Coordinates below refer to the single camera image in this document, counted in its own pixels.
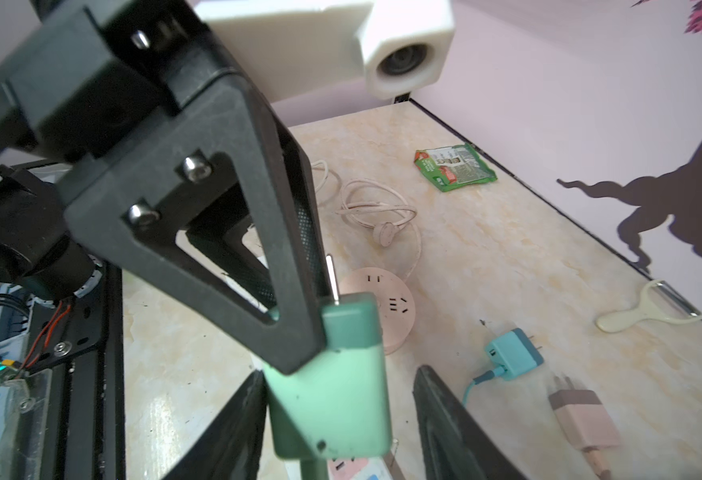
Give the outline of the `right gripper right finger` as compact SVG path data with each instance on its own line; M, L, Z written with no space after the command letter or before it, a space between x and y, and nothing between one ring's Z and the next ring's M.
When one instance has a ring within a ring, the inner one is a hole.
M428 479L522 479L436 371L418 368L413 397Z

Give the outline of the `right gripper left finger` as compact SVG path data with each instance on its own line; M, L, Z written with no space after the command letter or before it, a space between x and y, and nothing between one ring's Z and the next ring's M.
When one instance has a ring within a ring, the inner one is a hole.
M254 370L167 479L255 479L267 413L262 371Z

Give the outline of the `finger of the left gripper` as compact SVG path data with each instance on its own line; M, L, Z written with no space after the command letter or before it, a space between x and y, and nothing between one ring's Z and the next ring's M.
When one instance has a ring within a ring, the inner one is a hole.
M244 245L252 225L244 204L212 203L191 221L187 237L266 309L277 304L268 268Z
M213 81L179 114L154 110L107 155L78 162L58 184L75 240L206 317L284 374L325 347L329 293L310 164L262 94L242 77ZM272 320L182 250L199 237L221 266L225 230L254 225L280 317Z

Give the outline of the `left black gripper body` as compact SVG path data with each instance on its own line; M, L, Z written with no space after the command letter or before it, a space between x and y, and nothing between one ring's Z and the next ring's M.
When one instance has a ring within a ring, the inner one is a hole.
M65 1L0 62L0 155L40 152L78 179L183 178L200 155L237 177L212 114L238 116L249 84L183 1Z

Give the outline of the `teal charger plug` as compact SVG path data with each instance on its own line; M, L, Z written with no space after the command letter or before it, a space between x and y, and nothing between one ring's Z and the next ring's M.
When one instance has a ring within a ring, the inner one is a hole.
M539 349L521 328L514 328L496 337L489 342L484 351L491 366L468 384L462 398L463 406L467 405L471 390L475 386L496 378L513 380L545 362Z

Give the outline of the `light green charger plug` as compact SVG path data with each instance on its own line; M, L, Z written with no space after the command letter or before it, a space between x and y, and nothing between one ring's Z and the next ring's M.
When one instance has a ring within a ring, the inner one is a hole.
M333 259L326 263L325 349L291 375L263 365L273 446L283 460L380 457L392 445L377 300L369 292L342 295Z

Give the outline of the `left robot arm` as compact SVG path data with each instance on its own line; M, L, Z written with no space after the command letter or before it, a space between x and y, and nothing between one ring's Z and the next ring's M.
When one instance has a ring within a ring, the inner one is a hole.
M70 165L0 198L0 271L81 245L284 374L327 344L309 160L184 1L38 1L0 62L0 155Z

